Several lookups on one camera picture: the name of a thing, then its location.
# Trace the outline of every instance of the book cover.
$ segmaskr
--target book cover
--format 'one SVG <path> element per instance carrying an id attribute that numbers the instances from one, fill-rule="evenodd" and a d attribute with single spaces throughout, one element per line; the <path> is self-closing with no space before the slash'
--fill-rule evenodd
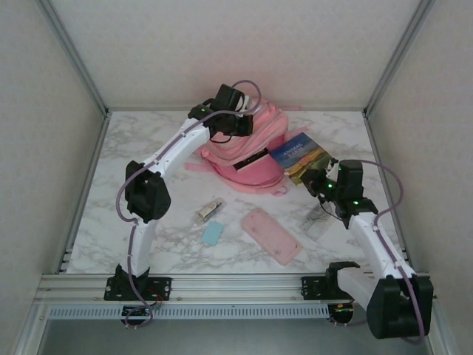
<path id="1" fill-rule="evenodd" d="M 308 169 L 325 169 L 332 158 L 305 133 L 272 150 L 270 155 L 296 185 Z"/>

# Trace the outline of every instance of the pink phone case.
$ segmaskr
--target pink phone case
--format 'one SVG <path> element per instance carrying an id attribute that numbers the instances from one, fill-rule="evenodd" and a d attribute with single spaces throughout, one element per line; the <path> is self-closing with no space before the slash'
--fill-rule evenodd
<path id="1" fill-rule="evenodd" d="M 242 221 L 243 230 L 281 265 L 301 251 L 299 242 L 262 209 L 254 209 Z"/>

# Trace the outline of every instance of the white marble surface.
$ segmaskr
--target white marble surface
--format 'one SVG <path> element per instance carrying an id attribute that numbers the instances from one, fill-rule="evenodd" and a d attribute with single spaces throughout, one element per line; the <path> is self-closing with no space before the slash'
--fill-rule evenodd
<path id="1" fill-rule="evenodd" d="M 336 158 L 374 160 L 360 112 L 288 112 L 290 127 L 309 126 L 308 135 Z M 180 127 L 186 112 L 114 112 L 103 145 L 81 226 L 67 272 L 111 274 L 126 253 L 130 225 L 114 207 L 130 160 L 142 161 L 160 148 Z M 378 170 L 364 167 L 365 195 L 378 209 L 387 206 Z M 287 185 L 285 196 L 235 192 L 218 177 L 181 169 L 168 183 L 172 204 L 157 227 L 152 246 L 151 273 L 294 273 L 321 272 L 336 260 L 354 260 L 369 269 L 363 251 L 342 223 L 328 223 L 315 242 L 297 226 L 318 204 L 303 186 Z M 194 213 L 222 197 L 227 206 L 214 218 L 225 225 L 216 246 L 202 242 L 205 226 L 194 227 Z M 275 217 L 303 250 L 287 266 L 279 265 L 241 228 L 241 219 L 256 207 Z M 383 217 L 388 235 L 398 247 L 390 216 Z"/>

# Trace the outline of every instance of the eraser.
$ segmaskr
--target eraser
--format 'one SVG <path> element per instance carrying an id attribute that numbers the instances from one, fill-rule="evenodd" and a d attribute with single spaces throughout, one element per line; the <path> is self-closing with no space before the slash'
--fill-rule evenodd
<path id="1" fill-rule="evenodd" d="M 202 241 L 215 246 L 220 238 L 220 235 L 222 234 L 223 227 L 223 224 L 211 220 L 208 223 L 204 235 L 202 236 Z"/>

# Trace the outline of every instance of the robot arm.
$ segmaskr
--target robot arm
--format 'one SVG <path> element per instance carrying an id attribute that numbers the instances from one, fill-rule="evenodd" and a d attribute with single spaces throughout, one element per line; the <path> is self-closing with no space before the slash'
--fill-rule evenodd
<path id="1" fill-rule="evenodd" d="M 302 181 L 321 204 L 335 204 L 337 217 L 363 248 L 374 274 L 374 278 L 368 277 L 353 262 L 332 263 L 326 272 L 329 284 L 366 310 L 368 326 L 376 338 L 428 334 L 433 286 L 428 277 L 416 275 L 377 224 L 378 210 L 363 197 L 361 161 L 332 159 L 327 170 L 309 170 Z"/>
<path id="2" fill-rule="evenodd" d="M 253 116 L 246 115 L 245 111 L 250 104 L 249 96 L 223 84 L 215 98 L 190 111 L 188 119 L 161 149 L 144 162 L 132 161 L 126 167 L 125 200 L 133 218 L 121 217 L 135 223 L 132 227 L 133 241 L 128 255 L 109 280 L 113 293 L 119 294 L 122 300 L 136 299 L 130 276 L 139 294 L 146 288 L 149 252 L 156 236 L 157 221 L 171 205 L 166 181 L 192 152 L 218 132 L 228 136 L 250 135 L 253 132 Z"/>

